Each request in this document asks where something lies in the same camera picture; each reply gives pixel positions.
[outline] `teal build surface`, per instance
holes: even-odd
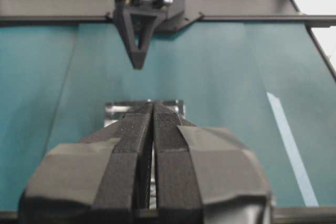
[[[0,29],[0,209],[45,152],[103,127],[108,101],[184,100],[265,169],[278,206],[304,206],[267,92],[278,97],[319,205],[336,205],[336,86],[303,24],[195,23],[155,36],[133,70],[113,25]]]

